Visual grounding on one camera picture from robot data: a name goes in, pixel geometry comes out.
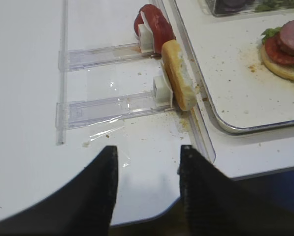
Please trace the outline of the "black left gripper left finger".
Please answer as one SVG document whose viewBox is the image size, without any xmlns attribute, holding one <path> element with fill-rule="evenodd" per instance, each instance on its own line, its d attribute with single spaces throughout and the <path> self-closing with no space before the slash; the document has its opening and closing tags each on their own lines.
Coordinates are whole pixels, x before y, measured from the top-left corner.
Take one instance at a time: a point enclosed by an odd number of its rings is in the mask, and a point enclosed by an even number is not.
<svg viewBox="0 0 294 236">
<path fill-rule="evenodd" d="M 107 236 L 118 190 L 118 150 L 106 146 L 69 183 L 0 221 L 0 236 Z"/>
</svg>

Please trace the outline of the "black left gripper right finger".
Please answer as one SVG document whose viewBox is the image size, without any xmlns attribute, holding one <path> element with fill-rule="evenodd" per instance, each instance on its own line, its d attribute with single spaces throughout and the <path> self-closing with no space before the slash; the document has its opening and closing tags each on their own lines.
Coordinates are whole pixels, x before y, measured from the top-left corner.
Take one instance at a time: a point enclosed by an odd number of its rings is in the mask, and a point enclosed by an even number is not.
<svg viewBox="0 0 294 236">
<path fill-rule="evenodd" d="M 241 188 L 182 145 L 179 189 L 192 236 L 294 236 L 294 213 Z"/>
</svg>

